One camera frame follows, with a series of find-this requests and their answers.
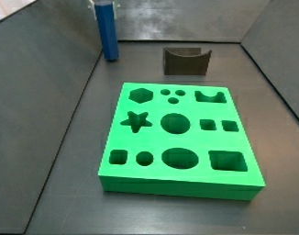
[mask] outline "star-shaped hole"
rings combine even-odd
[[[152,123],[146,120],[148,113],[136,114],[127,112],[128,119],[122,121],[123,126],[131,126],[132,132],[138,133],[142,127],[152,127]]]

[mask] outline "blue cylinder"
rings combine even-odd
[[[98,26],[102,39],[104,58],[114,61],[119,58],[118,39],[115,32],[112,1],[100,1],[95,4]]]

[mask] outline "gray floor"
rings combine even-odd
[[[206,77],[163,75],[163,47],[186,46],[214,50]],[[98,167],[123,82],[231,89],[267,182],[254,201],[103,192]],[[99,61],[28,233],[299,233],[299,122],[239,45],[120,43],[120,60]]]
[[[119,0],[120,40],[240,42],[270,0]]]

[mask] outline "shape sorter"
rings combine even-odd
[[[106,191],[251,200],[264,181],[228,89],[124,84],[98,175]]]

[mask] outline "circular hole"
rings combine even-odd
[[[163,129],[171,134],[183,134],[190,129],[190,121],[180,114],[168,114],[160,120]]]
[[[199,157],[194,151],[182,148],[168,149],[162,154],[163,162],[175,169],[190,169],[199,163]]]
[[[160,91],[160,93],[162,93],[163,95],[170,95],[170,94],[171,94],[171,91],[167,90],[167,89],[163,89],[163,90]]]
[[[148,151],[142,151],[136,156],[136,162],[142,166],[148,166],[154,162],[154,155]]]
[[[176,93],[179,96],[184,96],[184,95],[186,95],[186,92],[182,91],[182,90],[178,90],[175,93]]]
[[[178,100],[178,98],[170,98],[168,102],[175,105],[179,103],[179,100]]]

